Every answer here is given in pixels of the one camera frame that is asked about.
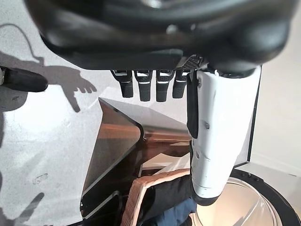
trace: blue fabric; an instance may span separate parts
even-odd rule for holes
[[[197,204],[191,199],[181,202],[179,205],[166,210],[161,215],[156,216],[143,226],[180,226],[189,214],[197,211]]]

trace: black cloth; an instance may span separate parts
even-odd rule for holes
[[[158,216],[190,197],[189,175],[152,186],[143,198],[138,223]]]

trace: black rim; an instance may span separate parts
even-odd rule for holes
[[[266,184],[263,179],[256,175],[234,169],[231,173],[232,178],[245,181],[254,187],[261,195],[263,195],[277,211],[281,223],[284,226],[301,226],[300,219],[287,200],[279,194],[274,188]]]

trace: clear plastic panel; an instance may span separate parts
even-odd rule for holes
[[[244,181],[230,178],[211,206],[198,206],[195,226],[281,226],[275,209]]]

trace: white wall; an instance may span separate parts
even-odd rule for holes
[[[301,176],[301,7],[289,42],[263,66],[251,162]]]

